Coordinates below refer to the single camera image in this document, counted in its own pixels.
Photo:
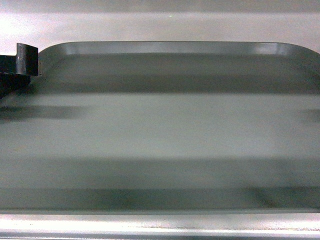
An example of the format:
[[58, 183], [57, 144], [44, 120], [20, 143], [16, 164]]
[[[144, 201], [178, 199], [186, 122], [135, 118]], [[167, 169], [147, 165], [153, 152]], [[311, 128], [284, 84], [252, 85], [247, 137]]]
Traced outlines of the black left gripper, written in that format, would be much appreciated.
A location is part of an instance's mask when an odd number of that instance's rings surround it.
[[37, 47], [17, 43], [16, 56], [0, 56], [0, 98], [25, 88], [39, 72]]

